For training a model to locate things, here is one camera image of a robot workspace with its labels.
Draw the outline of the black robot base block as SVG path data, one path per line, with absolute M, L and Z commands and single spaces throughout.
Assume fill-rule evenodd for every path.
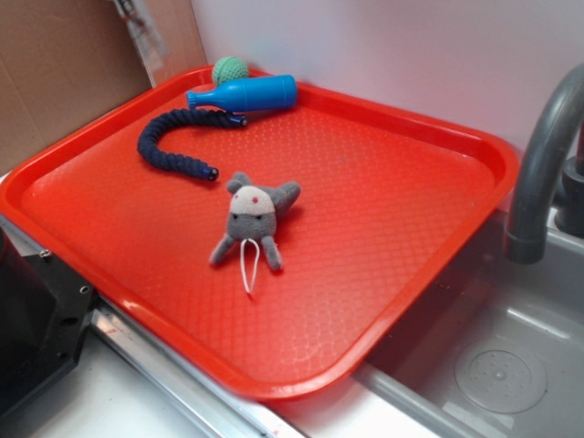
M 1 419 L 79 361 L 94 286 L 55 255 L 21 255 L 1 233 Z

